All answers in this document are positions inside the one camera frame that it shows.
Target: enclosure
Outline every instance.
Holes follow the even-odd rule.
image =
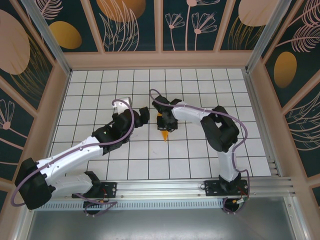
[[[1,1],[0,238],[317,239],[319,26],[319,0]],[[223,106],[247,128],[235,152],[251,182],[242,212],[225,214],[226,196],[201,187],[221,166],[200,126],[181,120],[164,140],[150,89]],[[11,205],[24,160],[81,143],[126,97],[148,107],[148,124],[65,174],[115,182],[109,212],[88,218],[71,194]]]

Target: dark green wallpaper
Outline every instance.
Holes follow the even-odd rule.
[[[0,1],[0,23],[0,76],[37,109],[53,66],[9,0]]]
[[[6,191],[1,191],[0,190],[0,214],[1,214],[1,209],[4,206],[7,194],[8,193]]]
[[[315,200],[318,203],[318,206],[320,207],[320,186],[312,188],[312,191],[313,191]]]
[[[282,18],[282,21],[280,22],[278,28],[276,29],[275,33],[273,34],[272,38],[270,39],[268,45],[265,47],[263,53],[262,53],[262,58],[265,57],[266,53],[268,52],[270,45],[273,43],[273,41],[275,40],[276,36],[278,35],[278,32],[280,31],[280,29],[282,28],[284,21],[287,19],[289,13],[291,12],[292,8],[294,7],[294,5],[296,4],[297,0],[291,0],[290,6],[288,8],[288,10],[286,11],[284,17]]]
[[[156,50],[154,0],[90,0],[90,4],[106,52]]]
[[[236,0],[220,50],[253,50],[277,0]]]
[[[306,175],[320,174],[320,83],[285,118]]]
[[[226,1],[204,3],[199,1],[197,5],[189,6],[185,0],[163,1],[164,51],[185,51],[186,36],[187,50],[213,50]]]
[[[0,89],[0,178],[12,180],[34,118]]]
[[[31,19],[30,16],[28,15],[28,13],[27,13],[27,11],[26,11],[26,9],[25,9],[25,6],[22,4],[21,0],[18,0],[18,2],[19,2],[19,4],[20,4],[20,6],[22,7],[24,13],[28,16],[29,20],[31,21],[34,29],[36,30],[36,32],[37,32],[37,33],[39,34],[39,36],[41,37],[41,39],[42,39],[42,41],[44,42],[46,48],[49,50],[51,56],[52,56],[53,59],[55,60],[56,57],[55,57],[54,54],[52,53],[52,51],[51,51],[51,49],[49,48],[49,46],[47,45],[46,41],[44,41],[43,37],[41,36],[40,31],[38,30],[38,28],[37,28],[36,25],[34,24],[34,21],[32,21],[32,19]]]
[[[35,3],[63,52],[98,51],[80,0],[36,0]]]
[[[319,6],[304,1],[265,64],[282,107],[320,69]]]

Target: white grid mat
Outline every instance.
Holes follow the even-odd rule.
[[[157,111],[148,96],[151,88],[169,101],[178,98],[197,107],[225,107],[248,128],[248,140],[236,151],[238,168],[248,169],[254,177],[271,175],[240,69],[73,71],[52,143],[52,156],[109,123],[115,98],[131,97],[134,109],[149,107],[150,123],[136,128],[121,148],[81,164],[67,175],[94,171],[101,180],[218,177],[217,153],[207,144],[200,126],[180,121],[178,130],[169,133],[164,142],[157,130]]]

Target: metal floor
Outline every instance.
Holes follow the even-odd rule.
[[[28,240],[292,240],[283,198],[252,198],[237,215],[219,208],[36,211]]]

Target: orange circle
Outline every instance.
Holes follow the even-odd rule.
[[[146,0],[96,0],[96,3],[104,15],[116,22],[130,22],[130,10],[138,19],[146,9]]]

